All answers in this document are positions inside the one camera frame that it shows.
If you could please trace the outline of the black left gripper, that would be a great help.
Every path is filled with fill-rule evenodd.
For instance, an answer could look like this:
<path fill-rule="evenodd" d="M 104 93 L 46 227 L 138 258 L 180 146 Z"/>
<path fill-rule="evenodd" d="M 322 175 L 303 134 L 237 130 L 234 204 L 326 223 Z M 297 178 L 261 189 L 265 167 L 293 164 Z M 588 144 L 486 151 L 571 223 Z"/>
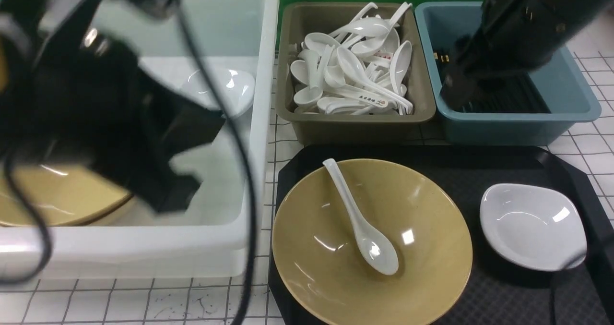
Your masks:
<path fill-rule="evenodd" d="M 20 62 L 10 82 L 10 170 L 83 165 L 156 213 L 183 212 L 201 180 L 171 160 L 213 143 L 225 122 L 147 75 L 122 44 L 103 56 Z"/>

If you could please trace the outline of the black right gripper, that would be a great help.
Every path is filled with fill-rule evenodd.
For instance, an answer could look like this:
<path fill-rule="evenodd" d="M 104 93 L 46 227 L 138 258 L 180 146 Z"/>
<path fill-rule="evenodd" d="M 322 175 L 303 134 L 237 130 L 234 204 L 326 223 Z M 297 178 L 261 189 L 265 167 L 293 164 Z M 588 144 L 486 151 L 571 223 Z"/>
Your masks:
<path fill-rule="evenodd" d="M 504 78 L 528 73 L 505 52 L 493 50 L 482 28 L 471 36 L 465 35 L 454 42 L 449 62 L 443 69 L 440 95 L 451 109 L 462 107 L 478 94 L 478 76 Z"/>

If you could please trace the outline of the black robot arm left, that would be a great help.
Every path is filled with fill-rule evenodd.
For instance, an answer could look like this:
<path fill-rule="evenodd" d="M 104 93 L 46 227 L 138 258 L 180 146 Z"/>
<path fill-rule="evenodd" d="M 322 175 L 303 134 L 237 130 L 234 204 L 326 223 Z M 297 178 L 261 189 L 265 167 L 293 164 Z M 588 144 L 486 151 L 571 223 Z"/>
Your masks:
<path fill-rule="evenodd" d="M 94 32 L 103 0 L 1 0 L 1 146 L 18 165 L 84 165 L 156 213 L 184 211 L 201 186 L 174 156 L 213 142 L 221 111 L 158 82 L 136 48 Z M 154 22 L 181 0 L 125 0 Z"/>

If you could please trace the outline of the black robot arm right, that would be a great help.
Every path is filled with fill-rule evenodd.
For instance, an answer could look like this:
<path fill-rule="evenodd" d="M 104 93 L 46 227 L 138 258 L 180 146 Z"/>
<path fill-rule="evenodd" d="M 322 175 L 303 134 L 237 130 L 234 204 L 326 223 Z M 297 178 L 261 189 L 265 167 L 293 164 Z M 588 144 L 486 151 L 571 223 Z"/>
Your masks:
<path fill-rule="evenodd" d="M 484 0 L 472 36 L 455 41 L 441 97 L 458 110 L 487 85 L 535 71 L 613 0 Z"/>

